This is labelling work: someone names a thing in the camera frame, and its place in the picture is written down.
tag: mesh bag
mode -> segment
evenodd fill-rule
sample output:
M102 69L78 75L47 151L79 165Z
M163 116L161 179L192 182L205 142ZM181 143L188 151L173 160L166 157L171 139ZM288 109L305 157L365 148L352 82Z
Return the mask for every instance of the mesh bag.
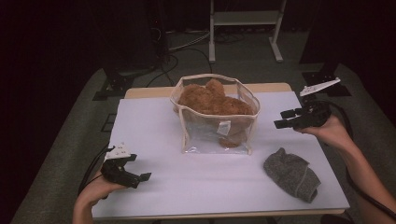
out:
M183 129L182 152L252 153L249 142L260 102L239 80L215 74L182 77L170 99Z

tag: clear plastic bag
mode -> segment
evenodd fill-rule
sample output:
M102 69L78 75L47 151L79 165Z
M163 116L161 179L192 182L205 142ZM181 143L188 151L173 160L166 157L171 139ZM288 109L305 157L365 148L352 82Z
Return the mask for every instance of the clear plastic bag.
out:
M205 88L206 83L212 78L222 84L223 89L216 88L215 91L223 91L225 96L228 97L228 102L223 103L222 101L214 106L215 109L208 110L208 112L205 111L205 113L202 113L202 110L198 112L192 109L194 106L185 106L184 102L181 102L180 97L184 90L189 90L192 86L197 88L197 85ZM206 91L201 95L198 94L198 96L195 94L190 100L193 102L197 101L198 104L198 101L205 99L205 93ZM170 98L183 129L182 152L248 155L252 153L249 142L254 134L261 106L259 100L238 79L215 74L183 77L173 89ZM235 106L234 103L244 108L248 105L248 113L229 115L232 111L228 110ZM210 112L218 111L216 108L222 111L220 114L224 114L225 110L227 115L219 115L217 112L211 114Z

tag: brown stuffed animal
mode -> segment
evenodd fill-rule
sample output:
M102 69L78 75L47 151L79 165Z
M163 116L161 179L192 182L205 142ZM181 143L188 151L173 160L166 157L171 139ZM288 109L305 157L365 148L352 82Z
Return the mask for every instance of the brown stuffed animal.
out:
M214 78L210 79L205 87L196 84L190 84L184 87L177 103L206 115L253 115L250 105L241 100L226 96L223 85ZM202 120L209 122L215 127L219 127L221 122L219 119ZM253 122L253 119L232 118L225 120L231 122L231 128L226 135L219 139L219 143L223 147L240 146L242 142L247 140L246 128Z

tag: gray cloth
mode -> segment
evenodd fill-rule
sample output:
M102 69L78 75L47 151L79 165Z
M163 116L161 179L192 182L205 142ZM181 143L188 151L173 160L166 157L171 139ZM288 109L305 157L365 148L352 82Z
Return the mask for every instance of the gray cloth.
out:
M282 147L268 157L264 170L288 194L312 203L318 194L320 180L308 164L308 161L294 154L287 154Z

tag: person's right hand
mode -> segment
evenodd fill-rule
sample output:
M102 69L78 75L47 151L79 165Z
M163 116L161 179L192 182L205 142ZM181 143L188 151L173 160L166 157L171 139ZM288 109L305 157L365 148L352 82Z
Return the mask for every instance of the person's right hand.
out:
M295 130L299 133L310 133L331 147L346 149L354 145L343 123L334 115L321 127L309 127Z

